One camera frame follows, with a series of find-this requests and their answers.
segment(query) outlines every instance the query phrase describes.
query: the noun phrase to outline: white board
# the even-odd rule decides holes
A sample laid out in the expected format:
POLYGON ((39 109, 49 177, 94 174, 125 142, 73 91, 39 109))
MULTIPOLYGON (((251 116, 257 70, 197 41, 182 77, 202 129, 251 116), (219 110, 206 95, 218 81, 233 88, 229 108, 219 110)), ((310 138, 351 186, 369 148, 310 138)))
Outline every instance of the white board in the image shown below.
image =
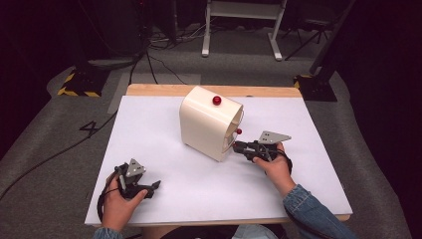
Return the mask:
MULTIPOLYGON (((303 99, 230 99, 244 105, 237 140, 253 141, 263 130, 290 135, 284 145, 295 182, 333 214, 352 213, 303 99)), ((106 178, 131 158, 146 168, 139 184, 161 180, 161 185, 136 208, 129 225, 286 218, 282 198, 258 165, 232 149, 218 162, 181 141, 182 100, 122 98, 85 223, 101 224, 97 200, 106 178)))

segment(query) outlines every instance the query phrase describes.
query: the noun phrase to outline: human hand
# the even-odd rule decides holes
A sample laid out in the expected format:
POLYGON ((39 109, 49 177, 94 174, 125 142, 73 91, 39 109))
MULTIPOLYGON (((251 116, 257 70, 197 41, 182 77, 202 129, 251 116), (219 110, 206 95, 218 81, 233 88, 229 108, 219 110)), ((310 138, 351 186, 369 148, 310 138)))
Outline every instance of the human hand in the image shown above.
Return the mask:
POLYGON ((120 232, 148 191, 143 189, 132 199, 126 200, 118 191, 117 179, 118 175, 111 179, 105 195, 103 227, 120 232))
MULTIPOLYGON (((277 143, 277 149, 285 151, 281 142, 277 143)), ((285 157, 278 154, 271 162, 265 161, 260 157, 254 157, 253 160, 266 171, 267 176, 274 183, 282 197, 286 197, 286 195, 296 186, 290 176, 288 162, 285 157)))

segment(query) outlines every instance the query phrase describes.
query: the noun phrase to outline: red button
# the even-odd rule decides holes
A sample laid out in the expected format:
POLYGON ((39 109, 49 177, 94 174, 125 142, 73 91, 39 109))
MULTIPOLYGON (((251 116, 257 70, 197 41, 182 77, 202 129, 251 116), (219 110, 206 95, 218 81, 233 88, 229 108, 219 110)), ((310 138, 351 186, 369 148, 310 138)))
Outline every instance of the red button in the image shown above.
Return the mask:
POLYGON ((214 104, 214 106, 220 106, 221 104, 221 98, 219 96, 216 96, 212 99, 212 104, 214 104))

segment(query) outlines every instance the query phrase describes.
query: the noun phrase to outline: cream-colored box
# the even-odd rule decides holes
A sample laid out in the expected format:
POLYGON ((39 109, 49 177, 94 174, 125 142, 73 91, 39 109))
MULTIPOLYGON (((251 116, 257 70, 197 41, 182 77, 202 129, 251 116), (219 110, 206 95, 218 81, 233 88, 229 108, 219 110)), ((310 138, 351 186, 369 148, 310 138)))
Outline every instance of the cream-colored box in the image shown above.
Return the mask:
POLYGON ((195 87, 180 106, 182 141, 217 161, 237 136, 243 105, 195 87))

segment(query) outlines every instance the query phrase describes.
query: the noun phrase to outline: denim sleeve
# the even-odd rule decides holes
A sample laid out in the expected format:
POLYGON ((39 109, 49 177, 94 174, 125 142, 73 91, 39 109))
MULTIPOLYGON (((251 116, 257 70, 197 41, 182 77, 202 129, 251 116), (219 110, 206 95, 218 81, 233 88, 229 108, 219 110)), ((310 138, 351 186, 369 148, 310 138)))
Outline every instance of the denim sleeve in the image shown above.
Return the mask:
MULTIPOLYGON (((357 238, 328 208, 299 184, 286 196, 283 203, 296 219, 316 231, 332 238, 357 238)), ((300 233, 303 238, 319 238, 301 228, 300 233)))
POLYGON ((93 239, 123 239, 123 235, 109 228, 101 227, 94 233, 93 239))

